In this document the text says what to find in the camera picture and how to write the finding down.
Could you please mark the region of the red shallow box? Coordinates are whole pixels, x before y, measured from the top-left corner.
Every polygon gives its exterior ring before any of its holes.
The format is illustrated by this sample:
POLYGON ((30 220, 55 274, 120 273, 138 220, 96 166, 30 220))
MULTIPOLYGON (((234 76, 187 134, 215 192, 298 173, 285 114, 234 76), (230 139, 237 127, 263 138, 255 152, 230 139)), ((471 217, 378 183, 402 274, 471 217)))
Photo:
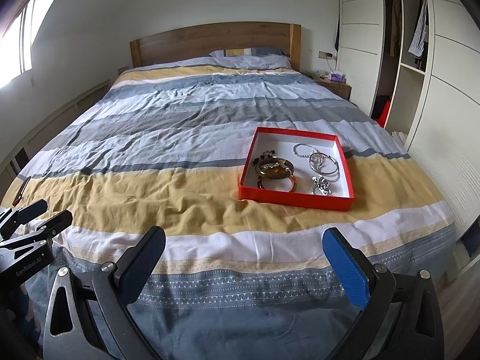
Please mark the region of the red shallow box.
POLYGON ((239 181, 238 193, 241 199, 258 203, 331 211, 350 210, 355 198, 343 148, 335 135, 279 127, 256 129, 239 181), (294 193, 257 188, 257 166, 264 158, 284 158, 293 164, 293 176, 297 179, 294 193), (311 177, 317 175, 329 180, 332 191, 330 196, 311 193, 311 177))

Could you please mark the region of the grey striped pillow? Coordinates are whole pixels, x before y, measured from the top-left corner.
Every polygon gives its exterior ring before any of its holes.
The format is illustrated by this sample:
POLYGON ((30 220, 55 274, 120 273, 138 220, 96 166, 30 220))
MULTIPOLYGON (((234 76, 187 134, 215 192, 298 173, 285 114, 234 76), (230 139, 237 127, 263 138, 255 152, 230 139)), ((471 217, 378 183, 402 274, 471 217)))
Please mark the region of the grey striped pillow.
POLYGON ((244 49, 219 49, 211 52, 220 65, 228 68, 277 69, 291 68, 287 54, 278 48, 251 47, 244 49))

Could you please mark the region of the wooden nightstand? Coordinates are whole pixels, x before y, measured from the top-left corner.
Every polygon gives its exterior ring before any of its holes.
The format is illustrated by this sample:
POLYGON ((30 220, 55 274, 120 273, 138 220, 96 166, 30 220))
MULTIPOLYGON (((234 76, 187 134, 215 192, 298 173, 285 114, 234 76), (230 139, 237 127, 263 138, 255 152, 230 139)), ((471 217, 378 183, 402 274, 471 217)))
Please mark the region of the wooden nightstand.
POLYGON ((330 79, 322 76, 314 76, 312 77, 312 80, 318 83, 318 85, 327 88, 333 94, 336 94, 337 96, 347 101, 350 100, 352 87, 348 84, 343 82, 331 81, 330 79))

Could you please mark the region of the dark brown bangle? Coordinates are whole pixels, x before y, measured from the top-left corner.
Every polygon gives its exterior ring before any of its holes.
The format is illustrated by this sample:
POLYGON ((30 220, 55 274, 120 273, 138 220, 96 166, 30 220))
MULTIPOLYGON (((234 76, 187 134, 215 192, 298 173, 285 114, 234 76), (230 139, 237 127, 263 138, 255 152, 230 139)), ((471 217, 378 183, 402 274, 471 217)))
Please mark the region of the dark brown bangle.
POLYGON ((258 174, 272 179, 281 179, 294 174, 293 164, 284 158, 264 158, 257 166, 258 174))

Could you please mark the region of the amber translucent bangle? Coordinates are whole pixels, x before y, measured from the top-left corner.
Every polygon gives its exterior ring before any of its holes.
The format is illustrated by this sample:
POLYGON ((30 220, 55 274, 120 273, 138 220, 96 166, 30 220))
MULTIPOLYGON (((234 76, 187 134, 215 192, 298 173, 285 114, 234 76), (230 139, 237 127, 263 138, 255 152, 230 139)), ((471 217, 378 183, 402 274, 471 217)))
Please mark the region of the amber translucent bangle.
POLYGON ((286 193, 294 193, 297 189, 297 179, 294 175, 289 175, 281 179, 272 179, 259 175, 256 184, 258 189, 286 193))

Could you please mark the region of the window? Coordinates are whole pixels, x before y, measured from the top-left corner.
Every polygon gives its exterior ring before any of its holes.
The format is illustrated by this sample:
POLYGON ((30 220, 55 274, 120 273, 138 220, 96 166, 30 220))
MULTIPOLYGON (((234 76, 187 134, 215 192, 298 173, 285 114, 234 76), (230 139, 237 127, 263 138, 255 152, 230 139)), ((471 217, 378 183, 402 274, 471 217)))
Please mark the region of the window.
POLYGON ((1 87, 32 69, 32 44, 55 0, 26 0, 1 36, 1 87))

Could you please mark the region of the wall power socket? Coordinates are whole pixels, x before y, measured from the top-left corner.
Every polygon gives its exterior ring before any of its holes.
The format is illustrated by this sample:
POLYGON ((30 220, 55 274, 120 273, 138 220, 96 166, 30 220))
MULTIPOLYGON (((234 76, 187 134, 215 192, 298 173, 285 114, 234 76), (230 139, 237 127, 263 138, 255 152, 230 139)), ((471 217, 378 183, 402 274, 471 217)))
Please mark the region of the wall power socket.
POLYGON ((332 59, 334 56, 332 53, 329 53, 329 52, 323 52, 323 51, 319 51, 318 52, 318 58, 319 59, 332 59))

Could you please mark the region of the white wardrobe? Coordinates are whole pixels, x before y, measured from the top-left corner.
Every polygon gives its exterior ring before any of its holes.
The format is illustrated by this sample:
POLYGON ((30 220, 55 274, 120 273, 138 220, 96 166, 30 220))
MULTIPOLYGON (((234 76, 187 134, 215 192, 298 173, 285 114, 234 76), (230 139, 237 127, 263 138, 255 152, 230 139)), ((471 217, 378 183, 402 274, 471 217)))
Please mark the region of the white wardrobe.
MULTIPOLYGON (((423 167, 452 210, 458 236, 479 217, 479 27, 461 0, 426 0, 422 57, 408 53, 422 0, 400 0, 400 51, 395 56, 389 133, 423 167)), ((351 99, 371 113, 394 18, 386 0, 339 0, 337 68, 351 99)))

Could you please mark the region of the hanging striped shirt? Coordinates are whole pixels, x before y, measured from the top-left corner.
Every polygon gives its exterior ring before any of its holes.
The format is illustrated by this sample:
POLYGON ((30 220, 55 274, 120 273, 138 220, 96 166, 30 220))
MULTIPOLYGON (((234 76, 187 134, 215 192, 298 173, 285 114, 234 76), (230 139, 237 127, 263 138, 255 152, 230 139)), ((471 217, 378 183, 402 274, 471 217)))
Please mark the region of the hanging striped shirt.
POLYGON ((414 35, 408 48, 408 53, 416 59, 422 57, 425 49, 425 37, 428 30, 428 7, 426 0, 422 0, 421 10, 416 22, 414 35))

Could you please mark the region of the striped duvet bed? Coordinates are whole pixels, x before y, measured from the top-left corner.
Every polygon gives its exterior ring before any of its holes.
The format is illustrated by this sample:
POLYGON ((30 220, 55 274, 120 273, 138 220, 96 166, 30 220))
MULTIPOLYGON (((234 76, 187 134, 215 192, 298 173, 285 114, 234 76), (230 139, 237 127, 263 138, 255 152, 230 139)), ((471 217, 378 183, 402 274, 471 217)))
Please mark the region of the striped duvet bed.
POLYGON ((373 263, 434 280, 455 244, 431 178, 354 104, 291 68, 225 67, 212 57, 122 73, 47 143, 1 196, 72 213, 55 261, 21 299, 43 334, 58 269, 117 261, 152 226, 166 248, 128 308, 163 359, 323 359, 359 310, 321 246, 335 227, 373 263), (354 192, 348 211, 239 197, 256 129, 335 135, 354 192))

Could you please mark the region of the purple tissue box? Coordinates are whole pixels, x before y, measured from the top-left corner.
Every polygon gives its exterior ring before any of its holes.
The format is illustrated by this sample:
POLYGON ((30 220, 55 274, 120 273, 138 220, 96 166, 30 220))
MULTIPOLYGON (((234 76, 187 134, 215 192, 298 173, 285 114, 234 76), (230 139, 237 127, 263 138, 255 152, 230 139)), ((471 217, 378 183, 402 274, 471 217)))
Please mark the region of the purple tissue box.
POLYGON ((337 83, 345 83, 346 82, 346 76, 342 72, 330 72, 328 75, 328 78, 332 82, 337 82, 337 83))

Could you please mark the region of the red object in wardrobe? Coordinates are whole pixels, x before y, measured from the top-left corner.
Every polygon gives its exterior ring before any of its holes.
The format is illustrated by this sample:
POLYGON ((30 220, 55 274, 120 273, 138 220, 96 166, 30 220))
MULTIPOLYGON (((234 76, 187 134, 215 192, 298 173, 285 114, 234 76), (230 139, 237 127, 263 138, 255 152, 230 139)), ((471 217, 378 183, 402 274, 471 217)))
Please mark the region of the red object in wardrobe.
POLYGON ((390 108, 391 108, 391 100, 388 100, 384 103, 382 109, 381 109, 381 112, 377 118, 377 123, 382 127, 384 128, 385 127, 385 124, 386 124, 386 119, 387 119, 387 116, 389 115, 389 112, 390 112, 390 108))

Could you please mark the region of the wooden headboard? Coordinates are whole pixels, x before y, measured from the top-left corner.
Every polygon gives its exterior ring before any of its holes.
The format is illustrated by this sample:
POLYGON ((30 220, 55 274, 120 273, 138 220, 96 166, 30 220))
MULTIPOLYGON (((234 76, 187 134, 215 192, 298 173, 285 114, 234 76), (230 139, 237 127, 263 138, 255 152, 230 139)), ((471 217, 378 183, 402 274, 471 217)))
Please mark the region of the wooden headboard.
POLYGON ((177 28, 130 42, 135 68, 209 55, 214 50, 271 47, 283 50, 293 69, 301 62, 302 27, 278 22, 239 21, 177 28))

